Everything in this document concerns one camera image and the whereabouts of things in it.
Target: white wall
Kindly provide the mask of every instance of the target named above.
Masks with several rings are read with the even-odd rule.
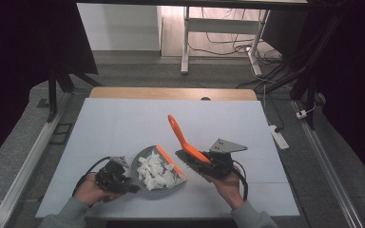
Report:
[[[160,50],[161,8],[78,4],[92,50]]]

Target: power plug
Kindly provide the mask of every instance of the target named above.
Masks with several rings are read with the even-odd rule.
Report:
[[[297,112],[297,113],[296,113],[296,116],[298,116],[298,119],[303,119],[304,117],[306,117],[306,116],[307,116],[307,113],[306,113],[306,111],[305,111],[305,110],[302,110],[302,111],[300,111],[300,112]]]

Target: person's arm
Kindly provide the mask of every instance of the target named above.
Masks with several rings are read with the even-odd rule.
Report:
[[[104,197],[118,198],[120,195],[104,191],[96,184],[96,175],[89,174],[86,180],[70,198],[58,215],[46,216],[40,224],[40,228],[79,228],[85,227],[85,215],[87,209]]]
[[[240,194],[240,179],[233,172],[224,179],[218,180],[205,176],[215,184],[218,193],[232,208],[231,215],[239,228],[276,228],[277,225],[265,212],[257,212],[248,200]]]

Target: person's left hand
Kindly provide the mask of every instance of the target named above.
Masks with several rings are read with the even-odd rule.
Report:
[[[105,197],[115,199],[119,196],[121,195],[101,189],[96,183],[96,174],[91,173],[87,175],[85,181],[79,186],[73,197],[88,206],[92,206],[94,203],[103,200]]]

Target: power strip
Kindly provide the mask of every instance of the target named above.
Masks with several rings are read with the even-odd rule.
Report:
[[[275,143],[278,145],[279,149],[284,150],[289,148],[289,144],[284,140],[282,134],[280,132],[275,132],[277,127],[275,125],[270,125],[269,129],[271,131],[272,137],[274,138]]]

